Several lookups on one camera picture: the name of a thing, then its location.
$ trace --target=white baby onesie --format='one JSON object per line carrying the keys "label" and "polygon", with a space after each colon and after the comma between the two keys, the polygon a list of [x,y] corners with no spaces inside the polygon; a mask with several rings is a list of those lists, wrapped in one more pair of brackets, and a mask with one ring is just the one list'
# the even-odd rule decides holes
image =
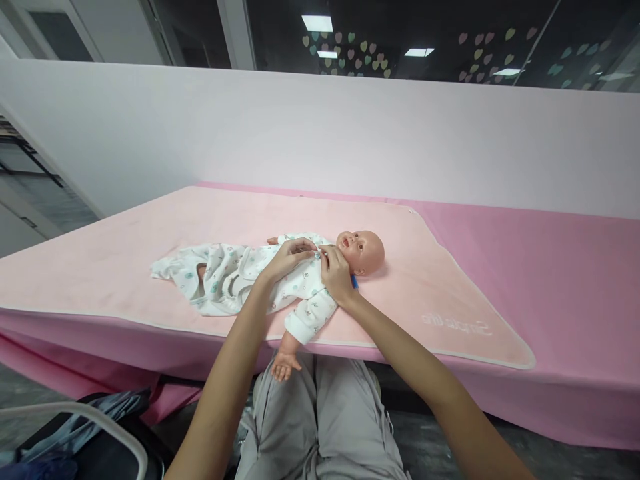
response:
{"label": "white baby onesie", "polygon": [[[308,238],[316,246],[330,242],[316,233],[295,233],[278,237],[278,245],[247,247],[226,243],[207,243],[180,250],[177,257],[154,262],[151,276],[172,279],[184,296],[202,315],[236,315],[249,296],[256,278],[289,239]],[[203,287],[198,265],[206,265]],[[300,343],[308,343],[331,318],[336,303],[322,284],[320,252],[304,260],[277,282],[271,291],[268,313],[300,303],[285,319],[285,328]]]}

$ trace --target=heart-shaped decoration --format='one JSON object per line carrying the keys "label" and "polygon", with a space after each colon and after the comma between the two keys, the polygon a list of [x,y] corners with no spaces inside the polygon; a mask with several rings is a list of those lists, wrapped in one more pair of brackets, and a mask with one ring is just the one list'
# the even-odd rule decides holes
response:
{"label": "heart-shaped decoration", "polygon": [[558,73],[562,72],[563,68],[564,67],[562,65],[558,65],[558,64],[554,63],[552,66],[550,66],[549,71],[547,72],[547,74],[548,75],[553,75],[555,77]]}

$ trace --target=onesie sleeve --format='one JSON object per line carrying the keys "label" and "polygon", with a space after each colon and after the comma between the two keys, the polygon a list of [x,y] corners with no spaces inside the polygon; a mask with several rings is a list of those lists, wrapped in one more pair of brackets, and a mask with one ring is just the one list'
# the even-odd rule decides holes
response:
{"label": "onesie sleeve", "polygon": [[320,235],[313,232],[288,233],[286,235],[280,235],[278,237],[278,244],[282,245],[287,240],[294,240],[296,238],[307,238],[314,242],[316,247],[318,245],[329,245],[329,241],[326,238],[322,238]]}
{"label": "onesie sleeve", "polygon": [[331,318],[336,302],[327,289],[320,290],[310,299],[300,300],[295,310],[285,318],[285,328],[298,342],[306,345]]}

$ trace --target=human arm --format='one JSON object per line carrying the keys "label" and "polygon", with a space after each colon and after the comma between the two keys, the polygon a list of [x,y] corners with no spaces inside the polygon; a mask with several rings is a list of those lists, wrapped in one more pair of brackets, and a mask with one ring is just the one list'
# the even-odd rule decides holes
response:
{"label": "human arm", "polygon": [[533,479],[470,394],[438,358],[351,285],[349,265],[321,247],[322,280],[338,305],[372,338],[392,368],[428,404],[469,480]]}
{"label": "human arm", "polygon": [[280,382],[289,380],[292,368],[302,370],[295,356],[298,348],[314,338],[331,318],[336,308],[336,302],[329,292],[322,289],[310,299],[300,300],[295,310],[287,315],[286,331],[271,367],[271,374],[276,380]]}
{"label": "human arm", "polygon": [[267,307],[278,280],[314,256],[306,239],[283,244],[258,276],[222,345],[193,419],[166,480],[212,480],[224,476],[260,345],[267,335]]}

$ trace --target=white wall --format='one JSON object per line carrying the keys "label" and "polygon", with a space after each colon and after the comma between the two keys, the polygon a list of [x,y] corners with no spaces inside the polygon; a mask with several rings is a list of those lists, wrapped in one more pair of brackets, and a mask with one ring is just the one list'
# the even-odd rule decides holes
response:
{"label": "white wall", "polygon": [[0,109],[106,215],[200,180],[640,219],[640,95],[0,61]]}
{"label": "white wall", "polygon": [[71,2],[105,62],[164,65],[138,0]]}

